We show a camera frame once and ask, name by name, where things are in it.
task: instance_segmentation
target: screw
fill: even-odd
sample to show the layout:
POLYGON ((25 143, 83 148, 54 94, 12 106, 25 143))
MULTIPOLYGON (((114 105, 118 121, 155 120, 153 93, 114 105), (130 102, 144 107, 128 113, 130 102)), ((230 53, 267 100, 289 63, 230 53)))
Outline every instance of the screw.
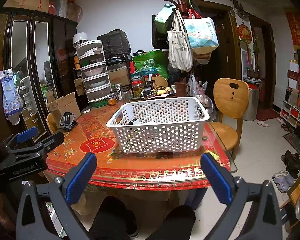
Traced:
POLYGON ((56 177, 53 181, 56 184, 61 184, 64 182, 64 179, 62 177, 56 177))

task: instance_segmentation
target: blue gripper pad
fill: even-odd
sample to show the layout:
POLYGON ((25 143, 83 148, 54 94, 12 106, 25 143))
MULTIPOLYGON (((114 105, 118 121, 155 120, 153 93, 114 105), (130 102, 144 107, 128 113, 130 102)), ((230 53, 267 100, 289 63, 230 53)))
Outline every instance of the blue gripper pad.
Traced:
POLYGON ((96 156, 93 153, 86 153, 79 164, 68 171, 62 184, 62 193, 69 205, 78 202, 96 168, 96 156))
POLYGON ((17 143, 23 143, 37 134, 38 134, 38 128, 36 128, 35 126, 31 127, 30 129, 25 130, 24 132, 18 134, 17 143))
POLYGON ((229 205, 235 190, 233 176, 225 167, 221 167, 210 153, 202 154, 200 163, 219 202, 229 205))

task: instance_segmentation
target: jar with red lid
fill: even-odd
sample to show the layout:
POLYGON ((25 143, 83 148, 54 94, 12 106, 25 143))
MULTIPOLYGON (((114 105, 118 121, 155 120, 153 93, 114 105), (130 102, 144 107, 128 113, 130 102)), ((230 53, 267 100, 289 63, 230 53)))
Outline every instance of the jar with red lid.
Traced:
POLYGON ((133 81, 131 83, 131 86, 132 86, 134 98, 142 97, 141 92, 143 91, 143 82, 141 80, 133 81))

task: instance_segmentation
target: doorway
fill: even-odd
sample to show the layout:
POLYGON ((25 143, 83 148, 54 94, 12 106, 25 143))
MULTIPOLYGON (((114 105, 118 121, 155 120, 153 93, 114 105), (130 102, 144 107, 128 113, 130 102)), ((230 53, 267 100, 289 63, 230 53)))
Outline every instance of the doorway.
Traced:
POLYGON ((206 94, 214 102, 213 86, 219 78, 242 78, 237 22, 231 6, 203 0, 194 2, 203 18, 210 17, 213 20, 218 37, 219 46, 212 52, 209 62, 206 65, 198 65, 194 70, 198 81, 208 81, 206 94))
POLYGON ((262 81, 260 89, 258 109, 272 108, 274 100, 274 87, 276 77, 276 59, 274 38, 270 23, 250 14, 249 15, 252 37, 260 53, 255 54, 255 62, 258 63, 259 79, 262 81))

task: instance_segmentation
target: green basket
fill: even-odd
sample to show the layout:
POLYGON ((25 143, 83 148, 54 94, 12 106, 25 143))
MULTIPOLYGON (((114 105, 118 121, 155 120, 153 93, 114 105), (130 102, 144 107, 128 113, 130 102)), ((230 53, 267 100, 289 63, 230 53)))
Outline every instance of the green basket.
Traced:
POLYGON ((107 104, 108 104, 108 98, 97 101, 97 102, 90 102, 90 107, 98 108, 98 107, 106 106, 107 104))

